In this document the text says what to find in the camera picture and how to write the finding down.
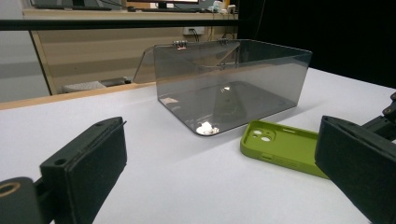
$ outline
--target clear acrylic container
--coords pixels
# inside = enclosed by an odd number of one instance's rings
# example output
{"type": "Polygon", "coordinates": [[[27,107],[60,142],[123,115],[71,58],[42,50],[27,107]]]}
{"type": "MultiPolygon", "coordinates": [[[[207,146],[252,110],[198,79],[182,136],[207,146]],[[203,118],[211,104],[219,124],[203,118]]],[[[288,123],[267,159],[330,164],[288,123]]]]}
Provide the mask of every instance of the clear acrylic container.
{"type": "Polygon", "coordinates": [[[297,106],[312,53],[253,40],[154,47],[158,100],[214,135],[297,106]]]}

